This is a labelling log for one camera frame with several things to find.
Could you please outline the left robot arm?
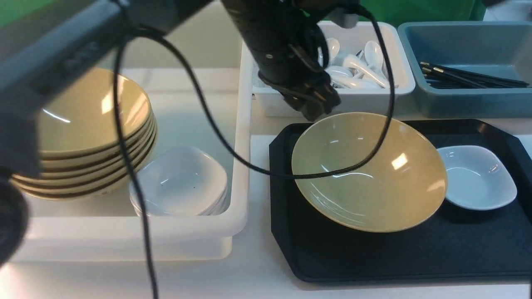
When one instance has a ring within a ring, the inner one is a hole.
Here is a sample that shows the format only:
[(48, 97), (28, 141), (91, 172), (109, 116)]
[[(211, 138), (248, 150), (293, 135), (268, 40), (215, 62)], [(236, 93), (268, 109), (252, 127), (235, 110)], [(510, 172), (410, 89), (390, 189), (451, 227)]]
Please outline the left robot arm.
[[(136, 37), (164, 42), (209, 0), (59, 0), (1, 28), (1, 263), (21, 246), (28, 227), (25, 199), (12, 174), (40, 171), (37, 115), (112, 49)], [(327, 49), (318, 27), (336, 0), (223, 0), (259, 66), (260, 79), (314, 121), (341, 102), (319, 66)]]

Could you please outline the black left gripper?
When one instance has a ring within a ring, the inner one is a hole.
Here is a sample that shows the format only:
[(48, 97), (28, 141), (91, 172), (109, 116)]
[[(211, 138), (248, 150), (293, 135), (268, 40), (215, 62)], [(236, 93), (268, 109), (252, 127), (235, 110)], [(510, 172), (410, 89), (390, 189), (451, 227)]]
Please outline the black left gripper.
[(329, 55), (325, 36), (317, 25), (304, 25), (295, 34), (258, 33), (250, 42), (259, 78), (308, 121), (330, 114), (340, 104), (340, 95), (318, 61), (318, 50), (325, 64)]

